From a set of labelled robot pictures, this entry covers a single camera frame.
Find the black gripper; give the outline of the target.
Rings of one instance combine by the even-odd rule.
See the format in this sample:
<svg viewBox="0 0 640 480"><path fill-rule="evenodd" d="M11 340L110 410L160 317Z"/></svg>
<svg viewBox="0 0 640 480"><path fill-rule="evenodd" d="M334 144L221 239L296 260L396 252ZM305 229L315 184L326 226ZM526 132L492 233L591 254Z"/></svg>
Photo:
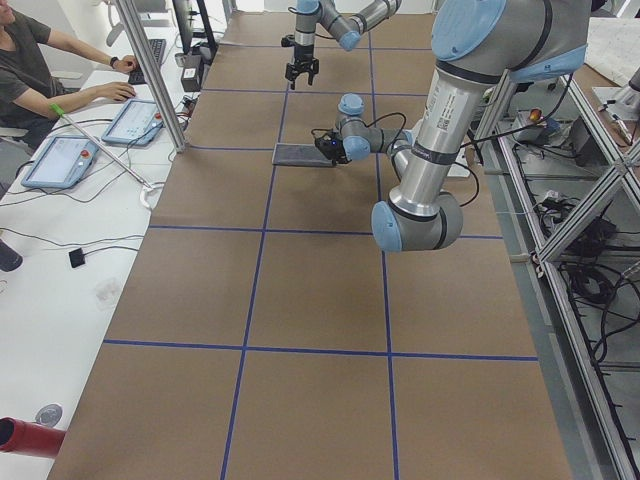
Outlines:
<svg viewBox="0 0 640 480"><path fill-rule="evenodd" d="M288 80L291 90L296 90L297 78L307 74L307 85L313 86L315 76L319 73L319 60L312 57L310 60L295 60L288 63L285 69L285 78Z"/></svg>
<svg viewBox="0 0 640 480"><path fill-rule="evenodd" d="M313 129L312 136L315 147L333 166L346 165L350 162L338 132L332 129Z"/></svg>

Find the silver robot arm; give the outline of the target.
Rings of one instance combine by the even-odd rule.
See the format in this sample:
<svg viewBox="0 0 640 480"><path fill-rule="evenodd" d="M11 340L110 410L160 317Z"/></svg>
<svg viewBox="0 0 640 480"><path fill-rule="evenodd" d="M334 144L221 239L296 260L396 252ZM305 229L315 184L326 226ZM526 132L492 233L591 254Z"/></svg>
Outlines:
<svg viewBox="0 0 640 480"><path fill-rule="evenodd" d="M363 100L344 95L333 129L315 141L334 163L384 153L400 178L371 226L386 252L437 250L460 235L459 203L442 186L480 101L504 73L518 83L570 74L584 62L589 1L447 1L436 15L434 77L416 133L366 124Z"/></svg>
<svg viewBox="0 0 640 480"><path fill-rule="evenodd" d="M289 12L295 17L292 34L282 37L281 46L292 48L292 60L286 64L285 79L290 88L296 88L300 76L307 76L307 84L313 85L319 73L319 60L315 57L317 26L326 30L330 39L349 52L360 42L362 36L395 15L402 2L396 0L371 1L361 11L345 16L340 13L334 1L300 0Z"/></svg>

